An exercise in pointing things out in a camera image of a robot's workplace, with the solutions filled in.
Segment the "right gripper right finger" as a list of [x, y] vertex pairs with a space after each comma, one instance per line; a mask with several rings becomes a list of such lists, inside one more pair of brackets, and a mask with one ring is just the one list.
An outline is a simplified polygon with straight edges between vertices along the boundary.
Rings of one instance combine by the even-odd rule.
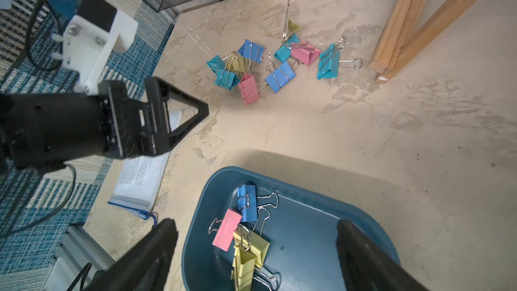
[[337, 224], [336, 248], [347, 290], [425, 290], [354, 223]]

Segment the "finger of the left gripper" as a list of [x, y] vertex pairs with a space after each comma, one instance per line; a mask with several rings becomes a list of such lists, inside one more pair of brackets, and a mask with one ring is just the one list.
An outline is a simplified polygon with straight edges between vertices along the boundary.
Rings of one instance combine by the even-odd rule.
[[147, 100], [133, 103], [133, 156], [161, 156], [207, 118], [209, 107], [160, 78], [144, 86]]

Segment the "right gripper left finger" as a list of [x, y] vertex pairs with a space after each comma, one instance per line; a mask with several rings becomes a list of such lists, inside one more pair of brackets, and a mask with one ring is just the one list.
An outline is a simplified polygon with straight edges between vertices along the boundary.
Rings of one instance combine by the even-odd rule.
[[164, 290], [178, 237], [176, 222], [162, 220], [86, 289]]

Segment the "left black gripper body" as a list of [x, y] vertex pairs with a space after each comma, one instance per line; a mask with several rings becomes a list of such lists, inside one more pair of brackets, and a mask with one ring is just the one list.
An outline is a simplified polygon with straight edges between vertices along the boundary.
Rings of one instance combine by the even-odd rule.
[[129, 102], [121, 80], [85, 93], [2, 94], [1, 169], [60, 170], [91, 155], [123, 158], [117, 116]]

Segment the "teal plastic storage box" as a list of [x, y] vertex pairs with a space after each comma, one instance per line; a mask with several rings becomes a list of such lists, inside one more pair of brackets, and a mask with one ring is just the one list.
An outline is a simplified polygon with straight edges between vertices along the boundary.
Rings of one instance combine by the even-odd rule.
[[182, 273], [187, 290], [233, 290], [233, 250], [225, 252], [207, 233], [215, 218], [237, 206], [238, 188], [253, 184], [265, 197], [276, 192], [279, 206], [258, 225], [270, 248], [265, 266], [280, 274], [281, 290], [344, 290], [336, 250], [337, 223], [352, 221], [391, 258], [400, 258], [388, 234], [374, 218], [348, 203], [238, 168], [225, 167], [204, 186], [183, 247]]

